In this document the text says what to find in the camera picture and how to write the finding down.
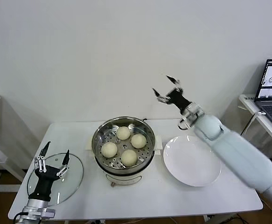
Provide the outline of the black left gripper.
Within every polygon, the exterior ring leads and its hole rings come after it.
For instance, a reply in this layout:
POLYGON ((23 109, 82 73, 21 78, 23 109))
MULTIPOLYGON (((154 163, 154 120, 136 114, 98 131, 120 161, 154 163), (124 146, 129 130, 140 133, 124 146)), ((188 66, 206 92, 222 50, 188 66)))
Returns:
POLYGON ((35 174, 38 177, 38 182, 36 184, 34 192, 28 196, 29 199, 50 201, 51 200, 50 194, 53 182, 58 180, 58 177, 62 177, 69 168, 68 167, 68 163, 70 160, 69 149, 67 150, 63 158, 62 166, 59 169, 59 172, 58 168, 46 165, 45 156, 48 151, 49 145, 50 141, 48 141, 44 148, 40 151, 40 154, 37 157, 35 157, 35 174))

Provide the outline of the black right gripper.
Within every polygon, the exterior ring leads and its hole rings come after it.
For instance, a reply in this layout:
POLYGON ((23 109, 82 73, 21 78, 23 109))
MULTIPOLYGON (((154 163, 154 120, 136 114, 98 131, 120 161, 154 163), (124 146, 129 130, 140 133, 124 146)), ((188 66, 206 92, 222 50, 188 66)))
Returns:
POLYGON ((170 82, 174 84, 174 88, 167 94, 167 97, 160 95, 156 89, 152 88, 157 100, 161 103, 167 103, 168 105, 174 104, 180 112, 191 104, 191 101, 183 97, 183 89, 181 88, 180 81, 174 77, 166 75, 170 82))

